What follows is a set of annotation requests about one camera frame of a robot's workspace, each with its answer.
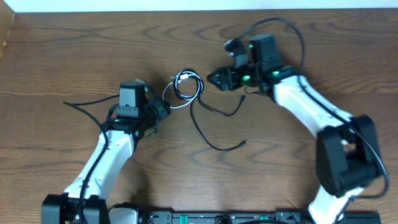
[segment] white cable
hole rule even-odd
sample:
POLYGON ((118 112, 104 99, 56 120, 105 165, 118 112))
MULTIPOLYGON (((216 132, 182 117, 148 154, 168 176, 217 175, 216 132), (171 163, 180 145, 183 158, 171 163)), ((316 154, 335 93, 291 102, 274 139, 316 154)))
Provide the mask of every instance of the white cable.
MULTIPOLYGON (((196 81, 197 81, 197 84, 198 84, 198 86, 199 86, 199 88, 197 88, 196 93, 195 93, 194 95, 184 95, 184 94, 181 93, 181 94, 180 94, 181 96, 190 98, 190 99, 188 100, 188 103, 185 103, 184 105, 180 105, 180 106, 170 106, 170 108, 172 108, 172 109, 183 108, 184 106, 189 105, 196 97, 198 97, 200 90, 203 89, 203 87, 204 87, 204 86, 203 86, 203 82, 201 81, 201 77, 200 77, 200 76, 198 76, 197 74, 195 74, 195 73, 193 73, 193 72, 191 72, 191 71, 184 71, 184 72, 181 71, 181 72, 179 72, 178 74, 176 74, 176 76, 174 77, 175 85, 174 85, 173 87, 174 87, 174 89, 176 90, 176 89, 178 88, 178 84, 181 82, 181 80, 184 80, 184 79, 190 78, 190 77, 197 77, 197 78, 200 79, 200 81, 196 80, 196 81)), ((166 90, 168 89, 168 87, 169 87, 170 85, 172 85, 173 83, 174 83, 174 82, 170 82, 170 83, 166 86, 166 88, 164 89, 163 95, 162 95, 163 100, 165 99, 165 98, 164 98, 164 93, 166 92, 166 90)))

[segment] wooden table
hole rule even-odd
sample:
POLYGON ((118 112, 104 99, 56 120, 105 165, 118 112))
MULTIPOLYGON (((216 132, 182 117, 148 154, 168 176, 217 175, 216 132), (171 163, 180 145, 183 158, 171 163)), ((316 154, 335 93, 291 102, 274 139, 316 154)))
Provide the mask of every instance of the wooden table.
MULTIPOLYGON (((305 71, 314 88, 377 124, 391 189, 349 209, 377 210, 384 223, 398 222, 397 9, 19 14, 0 65, 0 222, 37 223, 45 196, 62 193, 90 157, 98 127, 62 101, 117 94, 121 81, 135 79, 161 93, 186 67, 205 77, 232 63, 226 40, 270 16, 288 17, 304 33, 305 71)), ((298 64, 291 30, 275 23, 261 31, 275 32, 287 61, 298 64)), ((229 111, 241 93, 206 82, 203 101, 229 111)), ((172 91, 167 98, 181 103, 172 91)), ((115 102, 86 108, 103 120, 115 102)), ((261 96, 249 96, 230 118, 197 104, 198 124, 213 144, 249 140, 227 153, 205 144, 188 111, 173 110, 156 137, 140 141, 111 204, 251 211, 303 208, 313 200, 315 141, 288 111, 261 96)), ((366 193, 382 186, 379 180, 366 193)))

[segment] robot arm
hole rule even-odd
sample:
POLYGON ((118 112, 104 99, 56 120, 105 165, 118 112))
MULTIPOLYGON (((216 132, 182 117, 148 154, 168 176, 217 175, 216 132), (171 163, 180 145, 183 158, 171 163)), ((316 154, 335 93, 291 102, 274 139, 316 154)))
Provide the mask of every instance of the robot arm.
POLYGON ((217 69, 208 76, 208 81, 221 91, 257 86, 259 94, 271 97, 308 128, 317 139, 316 173, 321 183, 308 208, 309 214, 316 224, 331 224, 337 217, 341 219, 350 199, 382 175, 381 166, 368 145, 352 130, 355 127, 380 157, 372 120, 368 116, 355 118, 337 108, 314 90, 299 70, 284 67, 272 34, 259 34, 250 40, 253 63, 244 56, 246 52, 240 40, 230 40, 224 46, 235 63, 217 69), (355 144, 356 150, 345 152, 345 144, 355 144))
POLYGON ((101 125, 108 142, 101 133, 96 149, 79 176, 62 195, 47 196, 42 204, 41 223, 137 223, 135 210, 119 209, 108 214, 109 194, 145 131, 154 128, 155 133, 157 123, 169 114, 170 105, 144 82, 122 83, 119 104, 110 109, 101 125), (117 116, 112 118, 116 109, 117 116), (82 189, 86 180, 87 188, 82 189))

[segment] black cable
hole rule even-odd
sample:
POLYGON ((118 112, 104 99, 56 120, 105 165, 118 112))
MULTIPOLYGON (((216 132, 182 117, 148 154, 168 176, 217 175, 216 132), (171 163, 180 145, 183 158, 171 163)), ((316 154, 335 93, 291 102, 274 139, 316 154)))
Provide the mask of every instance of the black cable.
POLYGON ((242 97, 241 97, 241 99, 240 99, 240 101, 239 101, 238 107, 237 107, 232 113, 225 113, 225 112, 219 111, 219 110, 217 110, 217 109, 214 109, 213 107, 208 106, 207 104, 205 104, 204 102, 202 102, 202 100, 200 99, 200 95, 203 93, 203 90, 205 89, 205 84, 204 84, 203 80, 201 79, 201 77, 197 74, 196 71, 194 71, 194 70, 192 70, 192 69, 186 69, 186 70, 184 70, 184 71, 181 71, 180 73, 178 73, 178 74, 175 76, 172 85, 173 85, 174 93, 176 94, 176 96, 177 96, 179 99, 190 101, 190 104, 191 104, 191 105, 190 105, 190 114, 191 114, 191 119, 192 119, 193 125, 196 127, 197 131, 199 132, 199 134, 200 134, 200 136, 203 138, 203 140, 205 140, 205 142, 206 142, 210 147, 212 147, 213 149, 215 149, 215 150, 217 150, 217 151, 228 152, 228 151, 231 151, 231 150, 233 150, 233 149, 237 149, 237 148, 239 148, 239 147, 241 147, 241 146, 243 146, 244 144, 247 143, 248 140, 244 140, 244 141, 242 141, 241 143, 239 143, 238 145, 236 145, 236 146, 234 146, 234 147, 227 148, 227 149, 220 149, 220 148, 218 148, 218 147, 215 147, 214 145, 212 145, 212 144, 207 140, 207 138, 205 137, 205 135, 204 135, 204 134, 202 133, 202 131, 200 130, 200 128, 199 128, 199 126, 198 126, 198 123, 197 123, 197 121, 196 121, 196 119, 195 119, 195 115, 194 115, 194 113, 193 113, 193 104, 194 104, 194 101, 196 100, 196 98, 198 98, 199 103, 200 103, 204 108, 210 110, 211 112, 214 112, 214 113, 219 114, 219 115, 222 115, 222 116, 232 116, 232 115, 234 115, 234 114, 238 111, 238 109, 239 109, 240 106, 242 105, 242 102, 243 102, 244 99, 246 98, 246 95, 242 95, 242 97), (196 83, 197 83, 197 90, 196 90, 196 92, 195 92, 194 95, 184 95, 183 93, 180 92, 180 90, 178 90, 178 84, 180 83, 180 81, 181 81, 182 79, 185 79, 185 78, 192 78, 192 79, 195 79, 195 81, 196 81, 196 83))
POLYGON ((70 103, 70 104, 73 104, 73 105, 75 105, 75 106, 93 105, 93 104, 101 103, 101 102, 104 102, 104 101, 106 101, 106 100, 110 100, 110 99, 113 99, 113 98, 116 98, 116 97, 119 97, 119 94, 113 95, 113 96, 109 96, 109 97, 106 97, 106 98, 103 98, 103 99, 100 99, 100 100, 92 101, 92 102, 87 102, 87 103, 70 103))
POLYGON ((85 192, 86 192, 86 189, 87 189, 87 185, 88 185, 88 182, 90 181, 91 174, 93 173, 95 167, 97 166, 97 164, 101 160, 102 156, 106 152, 106 149, 108 148, 109 139, 108 139, 108 136, 106 135, 106 131, 103 129, 101 123, 93 115, 91 115, 89 112, 85 111, 84 109, 79 108, 77 105, 74 105, 72 103, 68 103, 68 102, 65 102, 65 101, 63 103, 68 105, 68 106, 71 106, 72 108, 74 108, 74 109, 76 109, 78 111, 81 111, 82 113, 87 115, 89 118, 91 118, 98 125, 98 127, 101 130, 101 132, 102 132, 102 134, 104 136, 104 139, 105 139, 105 144, 104 144, 104 147, 102 148, 102 151, 100 152, 100 154, 98 155, 98 157, 94 161, 93 165, 91 166, 91 168, 87 172, 86 178, 83 180, 82 185, 81 185, 80 196, 79 196, 78 213, 79 213, 79 222, 84 224, 85 223, 85 218, 84 218, 84 214, 83 214, 83 200, 84 200, 85 192))
POLYGON ((210 110, 210 111, 213 112, 213 113, 216 113, 216 114, 222 115, 222 116, 232 116, 232 115, 234 115, 234 114, 238 111, 238 109, 241 107, 241 105, 242 105, 242 103, 243 103, 243 101, 244 101, 245 98, 246 98, 246 95, 242 95, 242 96, 241 96, 241 99, 240 99, 240 101, 239 101, 238 106, 236 107, 236 109, 235 109, 232 113, 224 113, 224 112, 219 111, 218 109, 212 108, 211 106, 207 105, 206 103, 204 103, 204 102, 200 99, 200 95, 198 96, 198 101, 199 101, 199 103, 202 105, 202 107, 204 107, 204 108, 210 110))
POLYGON ((194 101, 195 101, 195 100, 193 100, 193 101, 191 102, 191 108, 190 108, 190 111, 191 111, 191 119, 192 119, 192 121, 193 121, 193 125, 195 125, 195 128, 198 130, 200 136, 203 138, 203 140, 205 140, 205 142, 206 142, 210 147, 212 147, 213 149, 216 149, 217 151, 228 152, 228 151, 237 149, 237 148, 243 146, 244 144, 246 144, 246 143, 248 142, 248 140, 244 140, 244 141, 242 141, 241 143, 239 143, 238 145, 236 145, 236 146, 234 146, 234 147, 231 147, 231 148, 228 148, 228 149, 220 149, 220 148, 217 148, 217 147, 215 147, 214 145, 212 145, 212 144, 206 139, 205 135, 203 135, 202 131, 200 130, 200 128, 199 128, 199 126, 198 126, 198 124, 197 124, 197 121, 196 121, 196 119, 195 119, 195 115, 193 114, 193 102, 194 102, 194 101))
POLYGON ((108 111, 108 115, 106 115, 105 121, 108 121, 112 117, 114 111, 116 110, 116 108, 118 108, 118 106, 119 103, 116 103, 115 105, 111 106, 111 108, 108 111))
POLYGON ((343 208, 341 208, 341 210, 336 215, 336 218, 335 218, 335 221, 333 222, 333 224, 337 224, 338 223, 338 219, 343 214, 343 212, 346 210, 346 208, 348 207, 349 203, 351 203, 353 200, 354 200, 354 197, 348 198, 347 202, 343 205, 343 208))
POLYGON ((388 189, 389 189, 389 178, 388 178, 388 173, 387 173, 387 169, 383 163, 383 161, 380 159, 379 155, 376 153, 376 151, 374 150, 374 148, 372 147, 372 145, 370 144, 370 142, 361 134, 360 131, 358 131, 350 122, 346 121, 345 119, 343 119, 342 117, 338 116, 338 114, 336 114, 334 111, 332 111, 331 109, 329 109, 327 106, 325 106, 323 103, 321 103, 320 101, 318 101, 313 95, 311 95, 311 93, 309 93, 307 91, 307 88, 303 85, 303 83, 301 82, 301 76, 303 73, 303 68, 304 68, 304 61, 305 61, 305 41, 303 38, 302 33, 300 32, 300 30, 296 27, 296 25, 293 22, 290 22, 289 20, 282 18, 282 17, 270 17, 267 19, 263 19, 255 24, 253 24, 251 27, 248 27, 239 37, 239 40, 242 40, 246 35, 250 34, 251 32, 253 32, 254 30, 256 30, 259 26, 261 26, 262 24, 266 23, 266 22, 270 22, 270 21, 281 21, 284 22, 285 24, 287 24, 291 29, 293 29, 300 41, 300 45, 301 45, 301 60, 300 60, 300 67, 298 69, 298 74, 297 74, 297 81, 298 84, 300 85, 300 88, 303 90, 303 92, 310 97, 317 105, 319 105, 321 108, 323 108, 327 113, 329 113, 330 115, 332 115, 334 118, 338 119, 339 121, 341 121, 344 125, 347 125, 347 127, 349 127, 350 130, 352 130, 352 132, 354 132, 354 134, 356 134, 362 141, 363 143, 365 143, 365 145, 368 147, 368 149, 372 152, 373 157, 377 160, 377 163, 379 164, 379 167, 382 170, 382 174, 384 176, 384 190, 377 194, 377 195, 365 195, 365 196, 357 196, 357 197, 351 197, 350 200, 353 200, 354 198, 380 198, 382 196, 384 196, 388 189))

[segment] white wall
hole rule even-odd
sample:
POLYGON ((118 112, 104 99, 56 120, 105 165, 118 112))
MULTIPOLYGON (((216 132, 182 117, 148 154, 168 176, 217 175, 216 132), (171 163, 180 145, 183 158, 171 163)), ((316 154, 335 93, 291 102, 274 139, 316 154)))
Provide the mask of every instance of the white wall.
POLYGON ((4 0, 15 12, 398 7, 398 0, 4 0))

